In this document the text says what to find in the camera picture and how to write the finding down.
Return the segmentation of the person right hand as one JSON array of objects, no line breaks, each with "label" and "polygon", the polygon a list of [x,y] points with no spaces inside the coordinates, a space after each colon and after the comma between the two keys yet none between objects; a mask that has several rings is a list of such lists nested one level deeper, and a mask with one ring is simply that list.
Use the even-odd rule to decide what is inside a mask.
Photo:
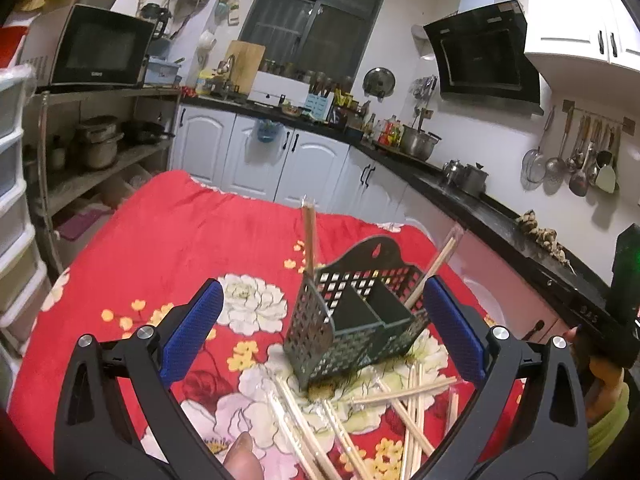
[{"label": "person right hand", "polygon": [[623,408],[628,414],[628,402],[623,402],[626,391],[624,370],[600,356],[590,356],[588,341],[578,334],[579,328],[567,330],[563,337],[570,345],[580,382],[586,384],[585,408],[589,426],[595,425],[614,408]]}]

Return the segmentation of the person left hand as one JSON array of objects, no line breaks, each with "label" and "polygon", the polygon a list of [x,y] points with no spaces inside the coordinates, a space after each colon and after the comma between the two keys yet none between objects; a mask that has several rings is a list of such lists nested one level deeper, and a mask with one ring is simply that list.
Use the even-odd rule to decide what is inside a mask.
[{"label": "person left hand", "polygon": [[224,458],[224,468],[235,480],[262,480],[264,472],[253,453],[253,439],[242,432]]}]

